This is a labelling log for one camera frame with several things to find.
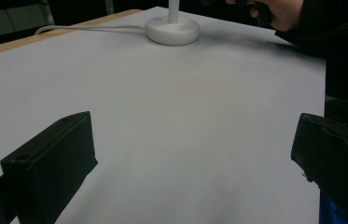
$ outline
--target dark sleeve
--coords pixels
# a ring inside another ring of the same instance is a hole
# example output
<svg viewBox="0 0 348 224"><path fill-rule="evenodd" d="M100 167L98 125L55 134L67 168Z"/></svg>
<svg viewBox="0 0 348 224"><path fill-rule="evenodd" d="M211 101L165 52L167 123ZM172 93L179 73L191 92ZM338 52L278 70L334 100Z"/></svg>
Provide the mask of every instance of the dark sleeve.
<svg viewBox="0 0 348 224"><path fill-rule="evenodd" d="M348 0L304 0L299 27L277 31L276 35L325 56L327 51L348 43Z"/></svg>

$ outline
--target chair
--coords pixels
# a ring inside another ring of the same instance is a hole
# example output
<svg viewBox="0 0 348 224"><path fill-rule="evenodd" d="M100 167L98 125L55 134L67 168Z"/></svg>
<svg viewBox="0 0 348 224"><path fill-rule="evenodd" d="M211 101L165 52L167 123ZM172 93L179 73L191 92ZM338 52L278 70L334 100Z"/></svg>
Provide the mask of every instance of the chair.
<svg viewBox="0 0 348 224"><path fill-rule="evenodd" d="M48 0L55 25L73 25L107 15L105 0Z"/></svg>

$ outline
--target black device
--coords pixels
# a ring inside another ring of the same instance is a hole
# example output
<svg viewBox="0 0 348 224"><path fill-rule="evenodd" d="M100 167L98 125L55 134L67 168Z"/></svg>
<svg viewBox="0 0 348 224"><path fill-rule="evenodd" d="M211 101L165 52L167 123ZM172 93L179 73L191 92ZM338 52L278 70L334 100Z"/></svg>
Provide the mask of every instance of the black device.
<svg viewBox="0 0 348 224"><path fill-rule="evenodd" d="M301 114L291 159L348 220L348 123Z"/></svg>
<svg viewBox="0 0 348 224"><path fill-rule="evenodd" d="M209 6L215 0L201 0L204 6ZM238 7L244 7L247 5L247 0L235 0ZM272 14L270 12L269 6L261 2L255 2L255 8L258 9L258 26L267 27L272 22Z"/></svg>
<svg viewBox="0 0 348 224"><path fill-rule="evenodd" d="M57 120L0 163L0 224L55 223L98 163L90 112Z"/></svg>

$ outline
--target black jacket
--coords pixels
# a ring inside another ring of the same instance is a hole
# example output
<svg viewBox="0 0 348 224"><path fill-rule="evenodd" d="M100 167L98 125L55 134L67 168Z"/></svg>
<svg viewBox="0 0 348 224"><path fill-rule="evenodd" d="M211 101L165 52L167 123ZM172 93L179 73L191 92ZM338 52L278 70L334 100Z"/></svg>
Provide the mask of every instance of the black jacket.
<svg viewBox="0 0 348 224"><path fill-rule="evenodd" d="M276 34L326 58L326 94L348 98L348 0L304 0L299 27Z"/></svg>

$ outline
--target wooden table edge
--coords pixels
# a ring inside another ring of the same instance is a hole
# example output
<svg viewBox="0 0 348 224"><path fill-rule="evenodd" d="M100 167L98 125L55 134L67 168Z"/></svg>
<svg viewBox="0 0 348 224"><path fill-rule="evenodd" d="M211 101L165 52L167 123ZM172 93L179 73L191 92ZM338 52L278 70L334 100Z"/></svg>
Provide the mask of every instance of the wooden table edge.
<svg viewBox="0 0 348 224"><path fill-rule="evenodd" d="M117 20L119 18L125 17L125 16L129 16L132 15L134 13L140 12L142 10L140 9L130 9L130 10L126 10L126 11L122 11L116 14L111 14L102 18L98 18L95 20L91 20L91 21L84 21L82 23L79 23L77 25L97 25L97 24L101 24L107 21L113 21L113 20ZM14 40L14 41L10 41L10 42L6 42L4 44L0 44L0 52L3 51L7 51L10 49L15 49L24 45L28 45L28 44L32 44L41 40L45 40L57 35L63 35L63 34L67 34L69 32L73 32L73 30L53 30L50 32L45 32L43 34L40 35L31 35L31 36L27 36L25 38L22 39L18 39L18 40Z"/></svg>

